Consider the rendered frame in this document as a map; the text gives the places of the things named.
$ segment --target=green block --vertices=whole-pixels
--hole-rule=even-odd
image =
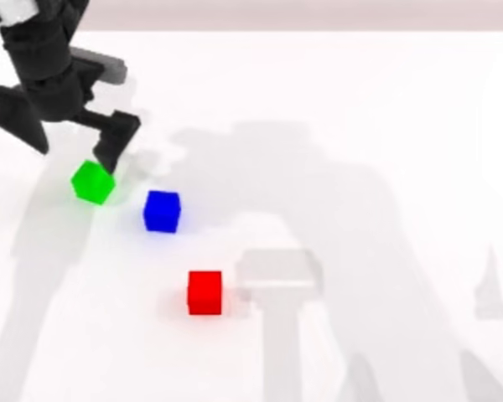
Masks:
[[[71,179],[76,197],[103,205],[116,187],[116,180],[97,162],[85,161]]]

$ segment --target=red cube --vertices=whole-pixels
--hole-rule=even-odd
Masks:
[[[221,271],[191,271],[188,276],[187,304],[192,316],[221,314]]]

